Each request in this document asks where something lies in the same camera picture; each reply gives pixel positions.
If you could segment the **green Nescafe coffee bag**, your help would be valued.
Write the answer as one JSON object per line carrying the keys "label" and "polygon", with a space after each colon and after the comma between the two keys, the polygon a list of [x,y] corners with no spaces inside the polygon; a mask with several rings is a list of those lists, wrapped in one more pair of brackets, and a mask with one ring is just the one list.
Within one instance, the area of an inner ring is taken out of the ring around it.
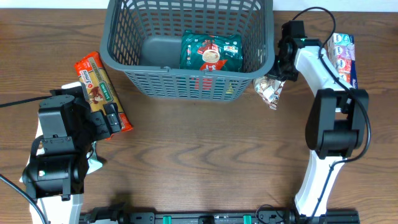
{"label": "green Nescafe coffee bag", "polygon": [[179,68],[240,72],[243,69],[242,38],[240,35],[223,37],[186,30],[182,35]]}

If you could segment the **grey plastic basket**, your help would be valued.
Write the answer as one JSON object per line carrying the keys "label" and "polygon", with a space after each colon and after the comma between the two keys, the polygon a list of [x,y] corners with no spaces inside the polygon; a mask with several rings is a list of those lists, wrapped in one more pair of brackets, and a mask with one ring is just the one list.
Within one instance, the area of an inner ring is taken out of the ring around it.
{"label": "grey plastic basket", "polygon": [[273,2],[110,1],[100,54],[147,96],[232,101],[274,63]]}

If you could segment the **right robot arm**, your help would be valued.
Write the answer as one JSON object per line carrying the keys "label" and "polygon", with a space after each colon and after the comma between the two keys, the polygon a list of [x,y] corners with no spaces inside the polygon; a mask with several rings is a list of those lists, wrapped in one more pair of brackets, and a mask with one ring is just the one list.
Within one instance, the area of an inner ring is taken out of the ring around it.
{"label": "right robot arm", "polygon": [[296,81],[302,75],[315,99],[305,127],[310,150],[302,186],[294,198],[287,223],[326,223],[327,201],[341,168],[356,157],[360,146],[368,149],[371,127],[369,95],[340,79],[318,39],[306,36],[303,21],[282,25],[279,53],[267,77]]}

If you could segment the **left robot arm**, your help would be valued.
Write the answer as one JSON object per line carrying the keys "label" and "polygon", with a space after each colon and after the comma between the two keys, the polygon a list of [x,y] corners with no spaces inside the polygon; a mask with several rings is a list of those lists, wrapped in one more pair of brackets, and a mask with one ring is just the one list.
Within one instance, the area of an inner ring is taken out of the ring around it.
{"label": "left robot arm", "polygon": [[39,104],[37,136],[22,173],[33,223],[79,222],[87,155],[96,141],[121,131],[116,103],[92,111],[88,100],[84,84],[74,82]]}

